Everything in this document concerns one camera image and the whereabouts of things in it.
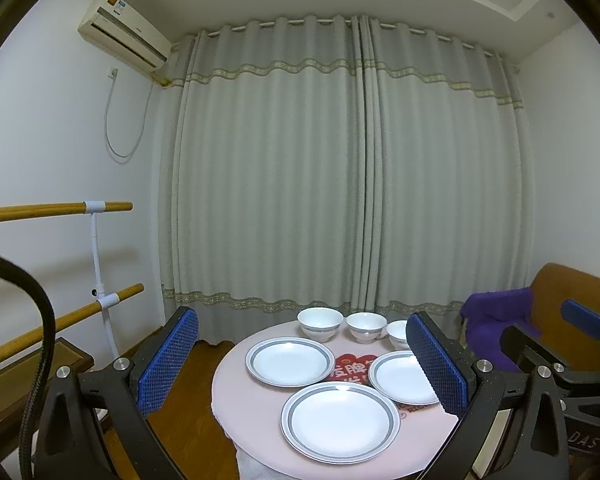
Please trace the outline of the dark wooden cabinet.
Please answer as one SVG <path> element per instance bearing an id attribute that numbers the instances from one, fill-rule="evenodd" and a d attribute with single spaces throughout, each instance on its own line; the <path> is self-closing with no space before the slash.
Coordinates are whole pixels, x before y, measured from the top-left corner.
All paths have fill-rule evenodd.
<path id="1" fill-rule="evenodd" d="M 0 460 L 15 451 L 41 350 L 29 352 L 0 370 Z"/>

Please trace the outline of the white air conditioner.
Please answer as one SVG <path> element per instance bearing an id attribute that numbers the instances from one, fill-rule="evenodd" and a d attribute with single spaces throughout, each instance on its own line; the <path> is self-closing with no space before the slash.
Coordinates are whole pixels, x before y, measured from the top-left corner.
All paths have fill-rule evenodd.
<path id="1" fill-rule="evenodd" d="M 172 44 L 125 0 L 95 0 L 78 33 L 143 73 L 166 64 Z"/>

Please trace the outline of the grey curtain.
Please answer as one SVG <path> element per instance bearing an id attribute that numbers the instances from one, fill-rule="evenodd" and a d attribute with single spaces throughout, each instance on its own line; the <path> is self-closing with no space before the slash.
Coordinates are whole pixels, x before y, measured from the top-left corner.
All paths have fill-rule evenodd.
<path id="1" fill-rule="evenodd" d="M 197 32 L 163 95 L 164 310 L 241 341 L 303 309 L 457 333 L 475 292 L 528 278 L 533 177 L 514 66 L 367 15 Z"/>

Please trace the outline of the round pink table mat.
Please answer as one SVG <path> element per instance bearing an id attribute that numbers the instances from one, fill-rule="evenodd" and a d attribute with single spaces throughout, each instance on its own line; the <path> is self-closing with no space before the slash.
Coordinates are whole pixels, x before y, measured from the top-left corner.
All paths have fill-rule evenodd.
<path id="1" fill-rule="evenodd" d="M 236 344 L 216 369 L 212 413 L 234 445 L 266 468 L 296 479 L 401 479 L 424 469 L 457 423 L 439 404 L 406 413 L 390 448 L 366 463 L 317 463 L 287 443 L 279 419 L 294 390 L 258 382 L 248 373 L 245 359 L 250 348 L 262 340 L 300 334 L 296 321 L 260 330 Z"/>

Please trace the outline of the white stand with wooden hoops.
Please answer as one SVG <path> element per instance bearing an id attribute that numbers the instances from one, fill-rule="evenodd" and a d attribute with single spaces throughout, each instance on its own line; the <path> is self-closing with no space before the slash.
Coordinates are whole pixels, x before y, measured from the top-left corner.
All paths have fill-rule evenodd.
<path id="1" fill-rule="evenodd" d="M 117 359 L 121 356 L 118 349 L 114 330 L 112 329 L 109 310 L 144 291 L 142 283 L 134 284 L 118 292 L 107 294 L 102 281 L 102 267 L 100 266 L 100 255 L 98 247 L 97 217 L 105 212 L 131 211 L 131 202 L 105 202 L 104 200 L 84 200 L 77 203 L 57 204 L 35 204 L 0 207 L 0 223 L 37 219 L 47 217 L 71 216 L 72 214 L 87 214 L 90 217 L 91 228 L 91 252 L 93 257 L 96 300 L 91 304 L 65 314 L 56 320 L 56 330 L 61 332 L 91 316 L 100 313 L 107 335 L 108 344 L 112 357 Z"/>

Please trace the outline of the white bowl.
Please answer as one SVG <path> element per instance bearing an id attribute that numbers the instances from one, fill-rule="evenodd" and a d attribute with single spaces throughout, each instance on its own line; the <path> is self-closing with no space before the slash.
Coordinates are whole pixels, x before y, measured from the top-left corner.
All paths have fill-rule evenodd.
<path id="1" fill-rule="evenodd" d="M 343 315 L 335 309 L 314 307 L 299 312 L 297 321 L 307 337 L 318 342 L 326 342 L 338 333 Z"/>
<path id="2" fill-rule="evenodd" d="M 387 325 L 387 336 L 390 344 L 396 350 L 410 350 L 411 347 L 406 339 L 406 321 L 393 321 Z"/>
<path id="3" fill-rule="evenodd" d="M 352 313 L 347 316 L 346 323 L 352 337 L 360 344 L 371 344 L 386 333 L 387 320 L 377 313 Z"/>

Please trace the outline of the purple cloth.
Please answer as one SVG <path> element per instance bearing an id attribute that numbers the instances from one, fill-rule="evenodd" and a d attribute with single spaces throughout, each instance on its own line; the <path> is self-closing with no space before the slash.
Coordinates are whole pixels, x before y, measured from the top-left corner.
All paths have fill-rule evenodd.
<path id="1" fill-rule="evenodd" d="M 466 341 L 475 358 L 488 360 L 503 372 L 517 373 L 519 368 L 501 350 L 500 338 L 503 330 L 513 325 L 532 336 L 541 335 L 531 324 L 532 304 L 530 288 L 476 292 L 469 296 L 460 308 L 460 316 L 466 322 Z"/>

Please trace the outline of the grey-rimmed white plate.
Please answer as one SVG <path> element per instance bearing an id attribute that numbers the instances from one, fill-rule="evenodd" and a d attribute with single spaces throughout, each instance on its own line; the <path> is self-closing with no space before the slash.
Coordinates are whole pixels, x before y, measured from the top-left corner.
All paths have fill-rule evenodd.
<path id="1" fill-rule="evenodd" d="M 388 450 L 401 429 L 396 404 L 355 382 L 321 382 L 293 394 L 280 412 L 287 443 L 310 460 L 349 466 Z"/>
<path id="2" fill-rule="evenodd" d="M 336 358 L 324 344 L 300 337 L 260 341 L 246 354 L 248 373 L 277 388 L 303 388 L 321 382 L 335 369 Z"/>
<path id="3" fill-rule="evenodd" d="M 367 376 L 377 391 L 396 403 L 428 406 L 439 402 L 411 351 L 393 351 L 378 356 L 370 364 Z"/>

